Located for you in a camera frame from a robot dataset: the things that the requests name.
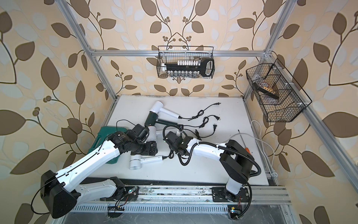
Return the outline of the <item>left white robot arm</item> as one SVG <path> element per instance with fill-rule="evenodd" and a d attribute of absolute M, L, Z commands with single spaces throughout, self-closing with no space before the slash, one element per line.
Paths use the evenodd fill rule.
<path fill-rule="evenodd" d="M 117 177 L 108 177 L 95 183 L 83 181 L 121 154 L 155 155 L 158 152 L 156 131 L 154 126 L 143 127 L 140 124 L 126 132 L 117 131 L 109 134 L 98 148 L 72 165 L 57 172 L 45 172 L 41 176 L 37 194 L 46 205 L 48 214 L 57 219 L 88 201 L 111 197 L 121 199 L 127 192 Z"/>

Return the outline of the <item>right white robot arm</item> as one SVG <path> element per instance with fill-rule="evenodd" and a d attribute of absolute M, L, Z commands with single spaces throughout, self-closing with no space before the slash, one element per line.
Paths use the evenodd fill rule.
<path fill-rule="evenodd" d="M 259 176 L 262 169 L 248 149 L 234 140 L 216 144 L 193 138 L 186 133 L 184 133 L 184 137 L 180 137 L 172 131 L 166 132 L 167 128 L 168 126 L 164 127 L 162 135 L 163 140 L 170 148 L 169 157 L 172 158 L 176 154 L 182 166 L 187 166 L 194 155 L 221 163 L 229 179 L 225 189 L 218 197 L 236 202 L 239 200 L 239 193 L 244 186 L 249 188 L 249 192 L 251 191 L 249 179 Z"/>

